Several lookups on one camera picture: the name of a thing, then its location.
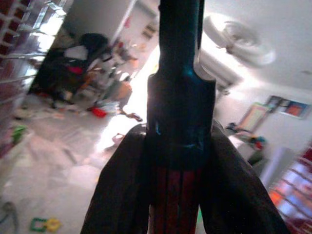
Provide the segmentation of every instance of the white ceiling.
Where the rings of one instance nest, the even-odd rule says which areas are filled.
[[[159,0],[141,1],[157,10]],[[219,13],[245,23],[275,48],[276,60],[263,68],[250,68],[207,38],[202,47],[243,79],[312,91],[311,12],[312,0],[206,0],[205,15]]]

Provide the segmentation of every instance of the tiled floor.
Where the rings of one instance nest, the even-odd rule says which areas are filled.
[[[20,234],[33,233],[29,227],[34,217],[55,217],[63,224],[58,234],[78,234],[99,173],[116,149],[112,137],[137,122],[125,116],[54,111],[36,96],[27,97],[26,103],[37,115],[20,123],[34,134],[4,186],[2,202],[15,204]],[[6,220],[0,233],[13,233],[12,224]]]

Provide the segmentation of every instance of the ceiling fan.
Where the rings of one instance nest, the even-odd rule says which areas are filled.
[[[258,34],[244,24],[219,14],[204,19],[205,34],[217,45],[225,48],[245,65],[262,67],[272,63],[275,50],[259,38]]]

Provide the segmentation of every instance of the plastic toy piece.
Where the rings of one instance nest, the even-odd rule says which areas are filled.
[[[52,233],[56,232],[61,226],[62,226],[62,223],[56,218],[50,218],[45,223],[45,227],[47,231],[52,232]]]
[[[46,221],[47,220],[45,218],[33,218],[33,220],[31,221],[29,230],[34,231],[34,232],[38,232],[38,233],[45,232],[45,230],[46,230],[46,227],[45,227]],[[38,223],[42,223],[42,226],[41,227],[37,227]]]

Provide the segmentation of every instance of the framed picture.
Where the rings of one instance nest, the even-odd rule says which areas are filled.
[[[269,107],[269,112],[273,113],[282,103],[284,99],[278,96],[270,96],[269,100],[265,103]]]
[[[284,100],[282,107],[283,114],[296,118],[304,118],[311,111],[311,105],[298,101]]]
[[[260,103],[254,103],[244,115],[238,125],[238,129],[253,133],[260,123],[264,120],[270,108]]]

